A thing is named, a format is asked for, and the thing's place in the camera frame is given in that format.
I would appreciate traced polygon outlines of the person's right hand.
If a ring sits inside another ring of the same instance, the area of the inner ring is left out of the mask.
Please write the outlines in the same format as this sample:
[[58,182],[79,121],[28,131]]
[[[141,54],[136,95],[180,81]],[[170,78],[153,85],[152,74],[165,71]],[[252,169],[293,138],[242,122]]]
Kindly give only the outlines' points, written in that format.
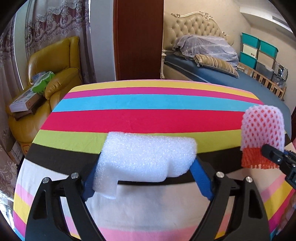
[[294,211],[295,211],[295,196],[290,199],[290,202],[284,211],[284,214],[281,218],[280,228],[285,227],[285,225],[287,224],[287,222],[291,218]]

